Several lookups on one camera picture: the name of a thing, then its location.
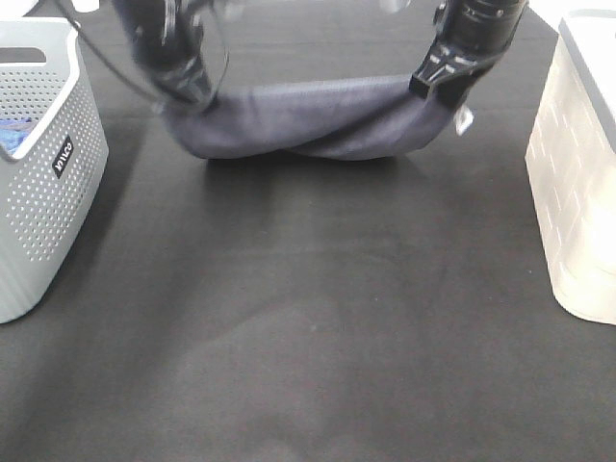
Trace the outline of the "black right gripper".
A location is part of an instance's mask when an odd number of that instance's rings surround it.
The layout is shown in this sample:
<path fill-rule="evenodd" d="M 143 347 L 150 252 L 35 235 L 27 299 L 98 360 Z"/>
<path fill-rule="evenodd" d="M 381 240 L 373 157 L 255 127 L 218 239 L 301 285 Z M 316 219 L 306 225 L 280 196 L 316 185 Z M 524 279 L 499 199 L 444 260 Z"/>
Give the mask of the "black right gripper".
<path fill-rule="evenodd" d="M 437 37 L 413 72 L 409 90 L 422 99 L 435 98 L 445 107 L 460 107 L 504 52 L 503 35 L 481 34 L 469 46 Z"/>

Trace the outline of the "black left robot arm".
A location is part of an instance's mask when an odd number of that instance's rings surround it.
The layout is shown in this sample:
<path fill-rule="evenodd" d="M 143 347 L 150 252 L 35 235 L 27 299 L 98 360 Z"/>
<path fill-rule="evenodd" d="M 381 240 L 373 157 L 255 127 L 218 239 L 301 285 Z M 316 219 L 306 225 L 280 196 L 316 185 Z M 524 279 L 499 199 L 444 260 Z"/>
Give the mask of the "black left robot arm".
<path fill-rule="evenodd" d="M 132 58 L 168 105 L 206 108 L 214 95 L 202 57 L 209 1 L 114 1 Z"/>

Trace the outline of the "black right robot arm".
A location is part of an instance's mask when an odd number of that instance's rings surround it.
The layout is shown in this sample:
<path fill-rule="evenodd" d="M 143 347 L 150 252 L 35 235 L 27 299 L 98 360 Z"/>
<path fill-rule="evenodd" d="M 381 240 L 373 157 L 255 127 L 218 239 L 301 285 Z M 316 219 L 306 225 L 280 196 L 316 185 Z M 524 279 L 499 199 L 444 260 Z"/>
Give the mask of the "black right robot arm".
<path fill-rule="evenodd" d="M 517 0 L 441 2 L 433 16 L 435 37 L 409 89 L 459 107 L 509 49 L 526 7 Z"/>

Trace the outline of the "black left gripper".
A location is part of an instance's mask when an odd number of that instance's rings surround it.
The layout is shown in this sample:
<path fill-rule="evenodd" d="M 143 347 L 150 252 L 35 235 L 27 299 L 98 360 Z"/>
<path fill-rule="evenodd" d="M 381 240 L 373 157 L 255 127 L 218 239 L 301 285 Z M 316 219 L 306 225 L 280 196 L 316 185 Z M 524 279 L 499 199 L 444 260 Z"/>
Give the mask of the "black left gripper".
<path fill-rule="evenodd" d="M 217 90 L 200 55 L 167 68 L 151 69 L 151 83 L 160 96 L 154 105 L 158 114 L 179 112 L 201 114 L 217 104 Z"/>

